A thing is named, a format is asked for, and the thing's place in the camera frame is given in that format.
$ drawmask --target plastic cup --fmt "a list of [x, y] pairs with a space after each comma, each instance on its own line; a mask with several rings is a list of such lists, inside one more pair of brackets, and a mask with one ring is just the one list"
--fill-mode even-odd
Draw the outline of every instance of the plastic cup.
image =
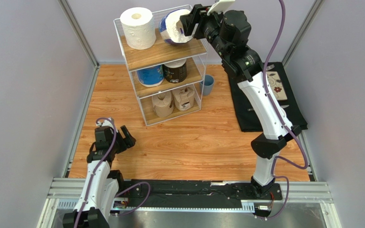
[[200, 90], [203, 96], [208, 96], [215, 84], [215, 79], [211, 75], [205, 75], [205, 80], [200, 82]]

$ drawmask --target white toilet paper roll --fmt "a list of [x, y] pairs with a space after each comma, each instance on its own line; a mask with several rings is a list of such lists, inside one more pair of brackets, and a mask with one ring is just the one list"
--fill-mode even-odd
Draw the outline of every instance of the white toilet paper roll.
[[192, 39], [192, 36], [185, 36], [180, 16], [189, 14], [187, 9], [178, 9], [167, 14], [159, 24], [160, 35], [169, 44], [183, 44]]
[[148, 49], [156, 41], [154, 33], [154, 19], [150, 10], [135, 7], [125, 10], [121, 14], [127, 44], [134, 49]]

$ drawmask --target gray wall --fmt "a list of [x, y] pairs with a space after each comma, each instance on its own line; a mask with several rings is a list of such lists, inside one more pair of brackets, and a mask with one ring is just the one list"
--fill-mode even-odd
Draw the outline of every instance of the gray wall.
[[36, 226], [92, 73], [56, 0], [0, 1], [0, 227]]
[[[99, 62], [123, 61], [113, 20], [132, 7], [145, 7], [152, 12], [181, 5], [212, 5], [214, 0], [68, 0]], [[279, 45], [271, 61], [281, 61], [305, 19], [314, 0], [285, 0], [287, 20]], [[231, 10], [244, 10], [252, 26], [248, 45], [262, 59], [267, 57], [279, 29], [281, 8], [278, 0], [236, 0]], [[210, 62], [220, 62], [215, 51]]]
[[287, 73], [343, 227], [365, 227], [365, 1], [326, 0]]

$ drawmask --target black cloth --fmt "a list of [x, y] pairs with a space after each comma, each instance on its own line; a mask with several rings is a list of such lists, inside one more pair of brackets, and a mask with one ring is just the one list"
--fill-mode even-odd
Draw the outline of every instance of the black cloth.
[[[292, 92], [291, 85], [289, 84], [287, 74], [285, 73], [284, 66], [280, 62], [269, 63], [274, 64], [274, 68], [270, 71], [277, 71], [287, 95], [287, 100], [278, 101], [279, 105], [289, 105], [285, 108], [288, 119], [293, 125], [299, 125], [302, 130], [307, 129], [307, 122], [303, 118], [302, 113], [298, 108], [297, 101], [295, 100], [294, 93]], [[234, 104], [234, 110], [236, 112], [237, 121], [242, 132], [262, 132], [260, 120], [258, 119], [255, 111], [249, 111], [253, 107], [245, 94], [240, 90], [237, 83], [229, 78], [229, 84], [231, 86], [231, 94]]]

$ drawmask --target shelf unit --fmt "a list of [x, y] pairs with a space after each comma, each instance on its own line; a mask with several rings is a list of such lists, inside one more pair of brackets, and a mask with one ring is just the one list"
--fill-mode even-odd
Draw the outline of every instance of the shelf unit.
[[[190, 5], [185, 5], [153, 12], [154, 25], [157, 27], [164, 16], [179, 9], [192, 10], [192, 7]], [[201, 110], [202, 90], [200, 89], [200, 82], [205, 78], [206, 62], [208, 57], [208, 42], [206, 40], [192, 39], [186, 44], [170, 45], [164, 42], [159, 30], [156, 29], [156, 41], [154, 45], [145, 50], [136, 50], [129, 47], [126, 43], [121, 20], [115, 19], [114, 24], [136, 99], [139, 103], [144, 122], [147, 126]], [[137, 70], [185, 58], [187, 59], [187, 78], [180, 83], [170, 83], [167, 80], [164, 80], [158, 86], [145, 87], [138, 80]], [[195, 90], [194, 105], [186, 111], [179, 111], [177, 108], [174, 108], [173, 113], [167, 117], [157, 116], [154, 113], [151, 97], [183, 86], [190, 86]]]

